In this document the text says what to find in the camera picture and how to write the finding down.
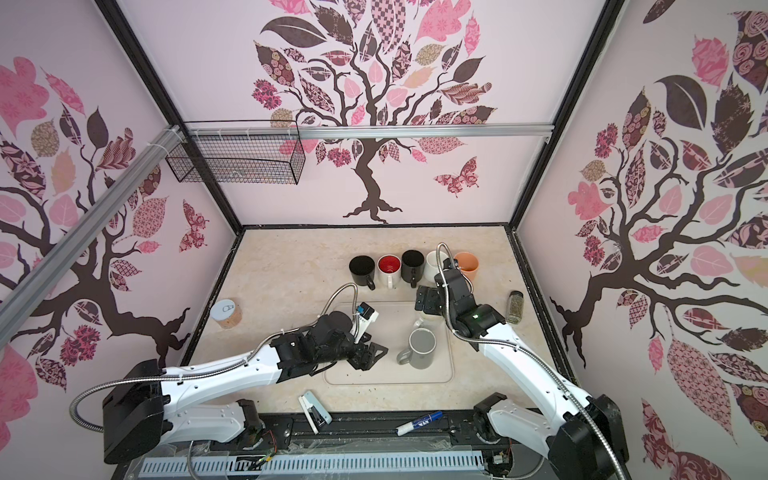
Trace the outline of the white ribbed-bottom mug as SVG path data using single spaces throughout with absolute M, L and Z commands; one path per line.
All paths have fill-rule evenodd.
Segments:
M 427 254 L 424 269 L 424 279 L 426 282 L 431 284 L 436 283 L 435 278 L 440 276 L 440 271 L 447 258 L 448 255 L 444 250 L 432 250 Z

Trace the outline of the peach orange mug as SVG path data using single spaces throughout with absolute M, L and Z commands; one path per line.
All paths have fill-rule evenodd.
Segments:
M 474 282 L 480 266 L 479 259 L 470 252 L 459 252 L 454 256 L 454 260 L 462 274 Z

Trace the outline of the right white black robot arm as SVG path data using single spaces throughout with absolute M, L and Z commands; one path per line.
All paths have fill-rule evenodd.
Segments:
M 501 397 L 479 415 L 496 437 L 508 438 L 547 460 L 560 479 L 628 479 L 629 449 L 618 405 L 595 396 L 550 367 L 495 308 L 479 304 L 474 286 L 455 264 L 444 242 L 435 248 L 439 262 L 433 314 L 458 340 L 491 360 L 536 405 L 521 408 Z

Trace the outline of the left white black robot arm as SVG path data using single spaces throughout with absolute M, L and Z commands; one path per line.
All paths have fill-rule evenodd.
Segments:
M 312 323 L 269 335 L 255 349 L 204 364 L 162 368 L 136 364 L 122 379 L 78 394 L 69 406 L 80 427 L 101 434 L 103 460 L 117 465 L 164 444 L 229 443 L 259 434 L 264 426 L 254 402 L 217 404 L 250 388 L 314 377 L 340 362 L 370 370 L 388 352 L 368 328 L 378 311 L 355 301 L 349 312 L 326 305 Z

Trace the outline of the grey mug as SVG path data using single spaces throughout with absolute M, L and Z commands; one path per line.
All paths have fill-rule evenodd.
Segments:
M 417 370 L 428 369 L 437 347 L 435 334 L 427 328 L 414 329 L 408 337 L 407 347 L 397 357 L 398 365 L 410 365 Z

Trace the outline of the glass spice jar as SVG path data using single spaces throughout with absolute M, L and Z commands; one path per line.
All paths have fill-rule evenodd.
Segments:
M 524 312 L 524 294 L 521 291 L 512 291 L 506 304 L 506 321 L 517 325 L 522 321 Z

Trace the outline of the white teal stapler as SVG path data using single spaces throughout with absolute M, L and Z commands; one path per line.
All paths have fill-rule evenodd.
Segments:
M 332 416 L 317 399 L 312 391 L 306 391 L 298 397 L 301 409 L 314 434 L 332 423 Z

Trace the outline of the blue white marker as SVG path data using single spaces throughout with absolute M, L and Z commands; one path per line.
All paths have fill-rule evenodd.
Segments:
M 425 416 L 422 416 L 421 418 L 406 422 L 405 424 L 398 426 L 396 429 L 396 434 L 398 436 L 404 436 L 410 432 L 423 428 L 424 426 L 429 425 L 441 419 L 442 417 L 443 417 L 442 411 L 437 411 L 434 413 L 427 414 Z

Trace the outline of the orange tin can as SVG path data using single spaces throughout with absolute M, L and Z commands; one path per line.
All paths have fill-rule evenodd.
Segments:
M 242 311 L 232 299 L 221 299 L 210 309 L 210 319 L 222 329 L 232 329 L 242 321 Z

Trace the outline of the black base frame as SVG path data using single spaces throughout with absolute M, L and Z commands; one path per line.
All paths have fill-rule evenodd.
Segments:
M 483 423 L 479 410 L 448 410 L 443 417 L 404 436 L 396 434 L 400 421 L 412 418 L 410 412 L 339 413 L 332 423 L 314 434 L 306 418 L 299 414 L 258 416 L 251 402 L 244 402 L 246 430 L 227 442 L 214 440 L 174 440 L 162 445 L 141 433 L 131 435 L 104 452 L 108 465 L 120 465 L 125 473 L 138 472 L 143 460 L 151 457 L 276 455 L 479 451 L 485 471 L 494 477 L 513 478 L 514 448 L 517 442 L 496 437 Z

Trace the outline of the horizontal aluminium rail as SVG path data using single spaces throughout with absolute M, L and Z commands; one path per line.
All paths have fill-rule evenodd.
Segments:
M 383 139 L 431 137 L 545 137 L 554 131 L 546 123 L 508 123 L 478 125 L 407 125 L 407 126 L 290 126 L 290 127 L 224 127 L 192 128 L 192 136 L 257 136 L 284 135 L 295 139 Z

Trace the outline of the diagonal aluminium rail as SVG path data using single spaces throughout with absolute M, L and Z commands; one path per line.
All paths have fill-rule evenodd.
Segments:
M 131 193 L 151 171 L 181 143 L 178 126 L 169 126 L 147 144 L 138 158 L 120 175 L 64 237 L 45 255 L 38 267 L 15 287 L 1 305 L 1 344 L 32 316 L 48 292 L 68 272 L 79 256 L 108 224 Z

